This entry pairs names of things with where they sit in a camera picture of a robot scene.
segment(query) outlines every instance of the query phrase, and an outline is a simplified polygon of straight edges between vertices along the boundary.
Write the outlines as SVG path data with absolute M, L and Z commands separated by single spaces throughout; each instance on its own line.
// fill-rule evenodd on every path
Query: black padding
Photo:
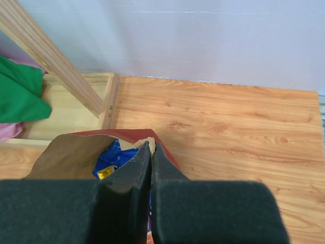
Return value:
M 0 243 L 145 243 L 148 142 L 105 180 L 0 181 Z
M 272 193 L 252 181 L 157 181 L 152 234 L 155 244 L 289 243 Z
M 188 180 L 188 178 L 179 171 L 178 168 L 167 158 L 166 153 L 161 145 L 157 143 L 156 152 L 152 156 L 152 174 L 151 184 L 152 186 L 158 180 L 171 180 L 182 179 Z
M 97 180 L 0 181 L 0 243 L 86 243 Z

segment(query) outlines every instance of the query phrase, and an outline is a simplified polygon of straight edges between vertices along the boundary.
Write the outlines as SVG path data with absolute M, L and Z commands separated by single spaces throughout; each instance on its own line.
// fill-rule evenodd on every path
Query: wooden shelf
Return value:
M 52 107 L 50 117 L 26 123 L 24 131 L 18 138 L 0 142 L 0 146 L 45 149 L 51 140 L 61 134 L 110 128 L 118 89 L 117 76 L 113 73 L 81 75 L 103 99 L 99 118 L 83 106 L 52 75 L 46 74 L 42 98 Z

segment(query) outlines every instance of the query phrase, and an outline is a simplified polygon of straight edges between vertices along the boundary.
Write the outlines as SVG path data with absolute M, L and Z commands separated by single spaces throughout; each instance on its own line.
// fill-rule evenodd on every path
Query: white wall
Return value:
M 322 0 L 19 1 L 80 71 L 325 92 Z

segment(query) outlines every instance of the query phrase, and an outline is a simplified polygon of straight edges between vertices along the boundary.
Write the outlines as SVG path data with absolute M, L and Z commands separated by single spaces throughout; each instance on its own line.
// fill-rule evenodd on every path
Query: wooden frame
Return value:
M 17 0 L 0 1 L 0 28 L 49 73 L 43 99 L 52 106 L 48 119 L 27 123 L 20 138 L 0 146 L 44 148 L 59 134 L 111 128 L 117 76 L 79 73 Z

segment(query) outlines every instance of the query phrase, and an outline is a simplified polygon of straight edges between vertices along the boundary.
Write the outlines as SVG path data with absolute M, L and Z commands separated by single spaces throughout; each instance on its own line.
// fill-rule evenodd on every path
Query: brown paper bag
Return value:
M 115 139 L 119 139 L 122 150 L 139 147 L 148 140 L 151 153 L 155 142 L 161 142 L 153 130 L 98 130 L 60 135 L 36 160 L 26 179 L 96 179 L 92 171 L 97 159 Z M 166 148 L 165 152 L 178 166 Z

